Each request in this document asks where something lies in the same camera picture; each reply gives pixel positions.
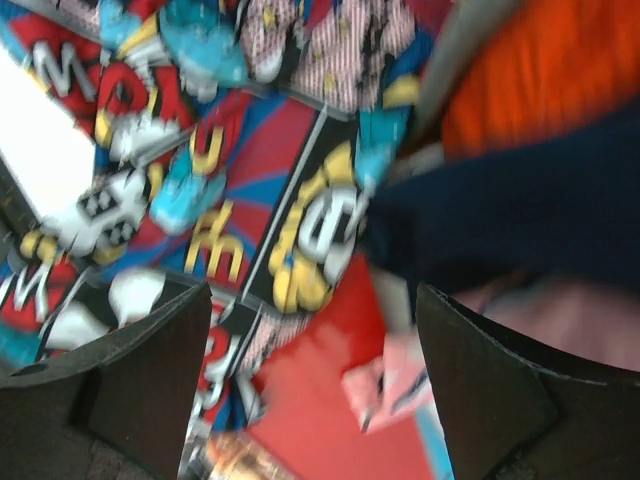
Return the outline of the comic print shorts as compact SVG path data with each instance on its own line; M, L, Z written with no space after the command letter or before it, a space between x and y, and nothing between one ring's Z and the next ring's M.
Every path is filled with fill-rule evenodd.
M1 264L25 367L212 289L192 435L264 405L251 378L324 307L402 141L432 34L406 1L5 1L1 44L95 146L98 185Z

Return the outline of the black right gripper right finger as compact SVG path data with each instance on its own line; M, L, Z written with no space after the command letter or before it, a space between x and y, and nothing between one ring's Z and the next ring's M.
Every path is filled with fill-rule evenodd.
M416 321L457 479L639 477L639 375L417 289Z

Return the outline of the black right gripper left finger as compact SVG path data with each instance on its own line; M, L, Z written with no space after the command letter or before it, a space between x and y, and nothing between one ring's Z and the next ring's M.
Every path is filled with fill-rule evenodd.
M1 379L4 479L174 479L210 321L200 284Z

